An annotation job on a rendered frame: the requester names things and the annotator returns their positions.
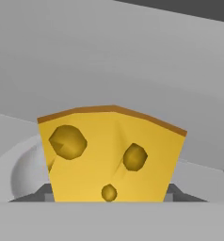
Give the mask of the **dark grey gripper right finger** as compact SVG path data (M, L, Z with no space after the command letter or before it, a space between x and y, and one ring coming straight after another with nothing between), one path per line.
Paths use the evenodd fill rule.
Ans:
M189 201L189 202L203 202L203 199L184 193L177 185L170 184L168 186L167 194L164 201Z

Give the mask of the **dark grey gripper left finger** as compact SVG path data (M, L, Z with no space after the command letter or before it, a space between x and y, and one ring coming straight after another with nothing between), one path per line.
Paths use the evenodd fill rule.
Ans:
M35 193L25 195L23 197L20 197L18 199L12 200L12 202L18 202L18 201L24 201L24 202L54 202L54 193L52 190L52 187L50 184L44 184L42 187L40 187Z

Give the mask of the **yellow cheese wedge with holes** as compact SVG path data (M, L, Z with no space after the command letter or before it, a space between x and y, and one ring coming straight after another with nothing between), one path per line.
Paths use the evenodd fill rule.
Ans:
M117 105L38 118L57 202L161 202L187 132Z

